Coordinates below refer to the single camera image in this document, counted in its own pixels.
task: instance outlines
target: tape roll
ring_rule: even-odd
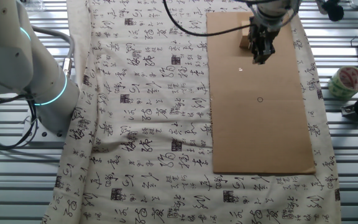
[[[343,100],[358,93],[358,68],[343,66],[328,81],[328,90],[332,95]]]

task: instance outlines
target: blue led ring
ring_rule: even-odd
[[[66,90],[66,86],[67,86],[67,76],[64,75],[64,77],[65,77],[65,86],[63,87],[63,89],[62,89],[62,91],[59,93],[59,95],[57,95],[53,100],[50,100],[50,101],[48,101],[48,102],[46,102],[46,103],[35,103],[34,105],[35,105],[35,106],[43,106],[43,105],[47,105],[47,104],[52,103],[53,101],[57,100],[57,99],[63,94],[63,92]]]

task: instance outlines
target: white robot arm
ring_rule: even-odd
[[[67,132],[79,95],[15,0],[0,1],[0,93],[31,94],[39,120],[55,133]]]

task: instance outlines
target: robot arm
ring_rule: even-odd
[[[258,0],[247,2],[254,16],[250,18],[249,49],[254,54],[253,63],[264,64],[275,53],[273,40],[280,32],[281,27],[287,25],[298,13],[302,0],[277,0],[266,3],[257,3]],[[332,21],[343,18],[344,12],[338,6],[339,0],[316,0],[320,13],[328,14]],[[283,22],[285,14],[290,10],[293,14]]]
[[[16,0],[0,1],[0,93],[34,96],[39,120],[55,133],[67,131],[79,95]]]

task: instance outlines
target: metal bracket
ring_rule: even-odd
[[[30,128],[30,120],[26,120],[24,123],[23,135]],[[32,142],[65,142],[66,134],[65,133],[57,133],[49,131],[46,127],[42,125],[42,123],[38,120],[38,128],[35,137]]]

